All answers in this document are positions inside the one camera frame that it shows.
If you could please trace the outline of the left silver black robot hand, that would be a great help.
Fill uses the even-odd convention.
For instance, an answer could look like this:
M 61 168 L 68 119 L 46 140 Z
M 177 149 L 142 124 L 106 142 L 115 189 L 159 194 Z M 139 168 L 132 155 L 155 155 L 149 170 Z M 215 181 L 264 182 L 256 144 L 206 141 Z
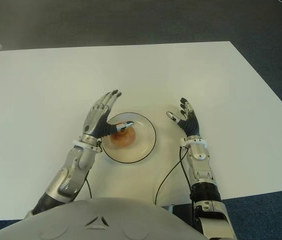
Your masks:
M 118 90 L 106 93 L 97 100 L 91 107 L 83 124 L 82 138 L 84 136 L 100 139 L 124 131 L 134 125 L 133 121 L 126 121 L 119 124 L 108 123 L 108 116 L 114 103 L 122 95 Z

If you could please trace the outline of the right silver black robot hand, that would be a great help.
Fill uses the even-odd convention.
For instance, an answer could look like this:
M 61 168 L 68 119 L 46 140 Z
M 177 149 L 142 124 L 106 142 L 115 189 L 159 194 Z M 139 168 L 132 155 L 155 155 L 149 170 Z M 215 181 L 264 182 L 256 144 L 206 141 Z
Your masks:
M 180 119 L 170 111 L 166 112 L 166 116 L 175 122 L 183 130 L 187 137 L 200 136 L 199 122 L 193 107 L 189 101 L 183 97 L 180 99 L 180 102 L 180 107 L 182 108 L 180 112 L 185 119 Z

